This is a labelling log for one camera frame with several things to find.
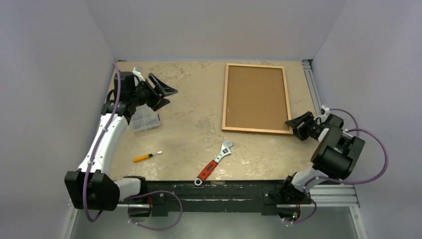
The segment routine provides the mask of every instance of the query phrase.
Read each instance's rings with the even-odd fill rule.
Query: wooden frame
[[[263,65],[247,65],[247,64],[227,63],[226,69],[225,69],[224,103],[223,103],[223,117],[222,117],[222,128],[221,129],[223,131],[242,131],[242,132],[259,132],[259,133],[292,135],[293,130],[292,130],[291,127],[289,128],[289,130],[275,130],[275,129],[264,129],[264,128],[243,128],[243,127],[226,126],[228,75],[229,75],[230,66],[281,69],[282,74],[283,74],[284,93],[285,93],[285,99],[286,99],[287,120],[292,119],[292,115],[291,115],[291,112],[290,112],[289,93],[288,93],[288,88],[287,88],[286,70],[284,69],[284,67],[282,67],[282,66],[263,66]]]

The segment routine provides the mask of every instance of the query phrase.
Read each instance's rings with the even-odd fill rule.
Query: gray floor
[[[310,212],[303,209],[303,215]],[[171,224],[177,213],[168,217],[147,218],[145,225],[163,227]],[[184,213],[173,228],[155,232],[127,223],[127,209],[104,212],[90,223],[82,211],[76,217],[72,239],[356,239],[349,208],[318,208],[306,222],[286,227],[278,216],[254,213]]]

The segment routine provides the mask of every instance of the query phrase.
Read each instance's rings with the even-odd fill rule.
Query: yellow screwdriver handle
[[[135,159],[133,160],[133,162],[134,162],[134,163],[136,163],[136,162],[139,162],[139,161],[142,161],[142,160],[148,159],[148,158],[150,158],[150,157],[152,157],[152,153],[147,154],[147,155],[144,155],[144,156],[141,156],[141,157],[138,157],[138,158],[135,158]]]

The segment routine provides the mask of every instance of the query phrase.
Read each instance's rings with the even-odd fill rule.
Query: screwdriver
[[[147,158],[150,158],[150,157],[154,156],[154,155],[155,155],[155,154],[157,154],[157,153],[162,153],[162,152],[163,152],[163,151],[158,151],[158,152],[156,152],[156,153],[150,153],[150,154],[147,154],[147,155],[144,155],[144,156],[141,156],[141,157],[135,158],[135,159],[133,160],[133,162],[134,162],[134,163],[136,163],[136,162],[139,162],[139,161],[145,160],[145,159],[147,159]]]

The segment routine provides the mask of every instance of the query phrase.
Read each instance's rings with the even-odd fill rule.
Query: brown board panel
[[[227,64],[222,130],[293,134],[284,67]]]

